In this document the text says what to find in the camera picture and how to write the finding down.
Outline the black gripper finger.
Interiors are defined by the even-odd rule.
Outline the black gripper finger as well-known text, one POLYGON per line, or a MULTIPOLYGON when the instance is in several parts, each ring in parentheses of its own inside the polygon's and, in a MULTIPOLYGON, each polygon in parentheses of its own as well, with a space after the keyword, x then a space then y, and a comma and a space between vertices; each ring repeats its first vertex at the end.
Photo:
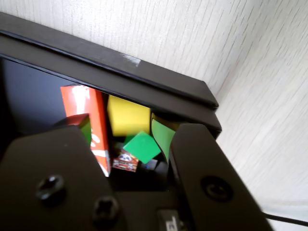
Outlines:
POLYGON ((151 115, 156 142, 170 142, 179 213, 189 231, 270 231, 253 196, 205 125, 151 115))
POLYGON ((125 231, 119 202, 90 149, 88 114, 17 137, 0 125, 3 231, 125 231))

